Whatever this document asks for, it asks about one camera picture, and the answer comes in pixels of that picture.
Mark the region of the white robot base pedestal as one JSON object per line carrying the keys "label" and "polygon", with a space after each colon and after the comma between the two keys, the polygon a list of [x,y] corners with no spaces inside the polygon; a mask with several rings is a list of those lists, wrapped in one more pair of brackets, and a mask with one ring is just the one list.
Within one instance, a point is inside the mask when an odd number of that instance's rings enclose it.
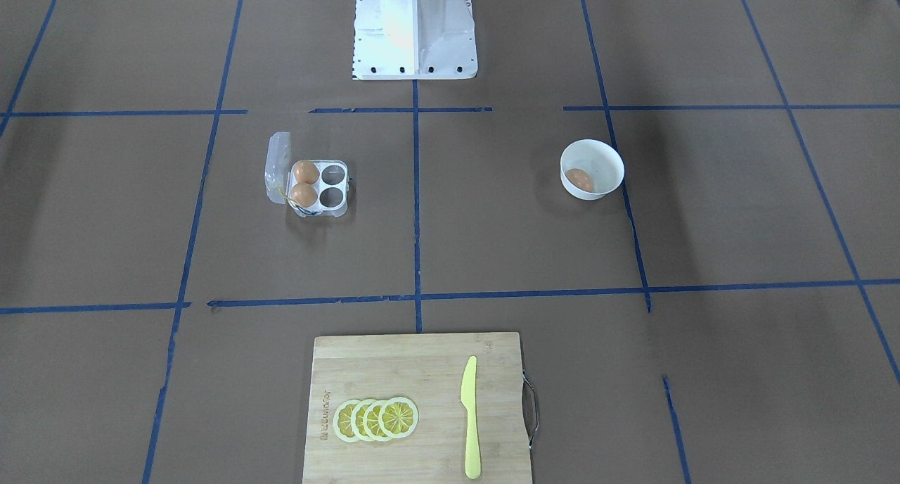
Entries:
{"label": "white robot base pedestal", "polygon": [[479,72],[473,0],[354,0],[352,77],[459,80]]}

